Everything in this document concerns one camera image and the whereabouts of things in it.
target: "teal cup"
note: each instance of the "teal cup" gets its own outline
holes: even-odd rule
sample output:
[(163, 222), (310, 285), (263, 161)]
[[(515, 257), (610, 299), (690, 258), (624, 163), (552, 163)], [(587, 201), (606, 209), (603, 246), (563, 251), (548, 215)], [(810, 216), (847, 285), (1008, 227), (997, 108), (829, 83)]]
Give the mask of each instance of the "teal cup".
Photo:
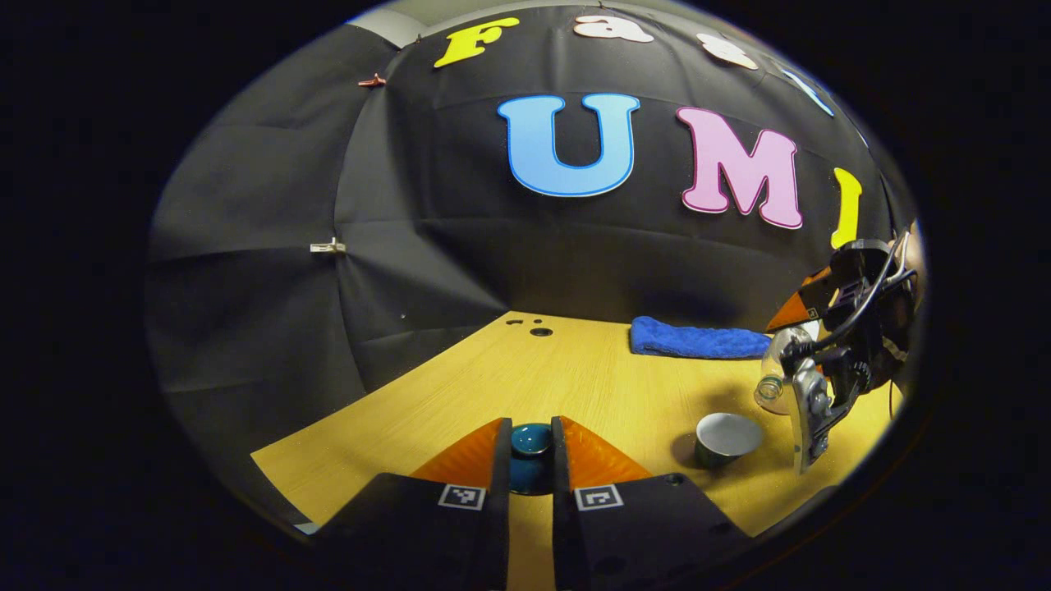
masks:
[(697, 424), (694, 457), (702, 468), (721, 468), (763, 442), (763, 429), (751, 420), (731, 412), (714, 412)]

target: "blue towel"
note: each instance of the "blue towel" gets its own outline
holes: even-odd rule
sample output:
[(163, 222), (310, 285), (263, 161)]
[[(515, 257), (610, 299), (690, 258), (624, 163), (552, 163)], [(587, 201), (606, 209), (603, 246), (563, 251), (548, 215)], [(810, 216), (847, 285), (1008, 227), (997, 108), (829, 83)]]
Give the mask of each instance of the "blue towel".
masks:
[(632, 321), (632, 352), (699, 359), (759, 359), (770, 345), (765, 334), (743, 328), (675, 327), (650, 317)]

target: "wooden table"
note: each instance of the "wooden table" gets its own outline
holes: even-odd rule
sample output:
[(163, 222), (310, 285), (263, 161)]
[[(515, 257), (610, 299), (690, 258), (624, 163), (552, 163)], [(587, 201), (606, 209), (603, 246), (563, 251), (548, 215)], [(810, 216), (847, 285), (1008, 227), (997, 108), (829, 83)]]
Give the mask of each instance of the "wooden table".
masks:
[[(535, 324), (539, 319), (542, 324)], [(522, 320), (521, 324), (507, 324)], [(530, 333), (550, 328), (549, 337)], [(840, 483), (889, 423), (901, 394), (860, 396), (803, 476), (792, 471), (791, 422), (753, 400), (759, 361), (636, 355), (628, 327), (508, 312), (354, 404), (252, 454), (274, 486), (315, 524), (331, 518), (378, 472), (409, 474), (493, 419), (515, 425), (565, 415), (654, 474), (691, 477), (749, 535), (822, 488)], [(762, 445), (718, 473), (692, 461), (694, 428), (710, 412), (759, 423)], [(511, 495), (509, 589), (554, 589), (551, 495)]]

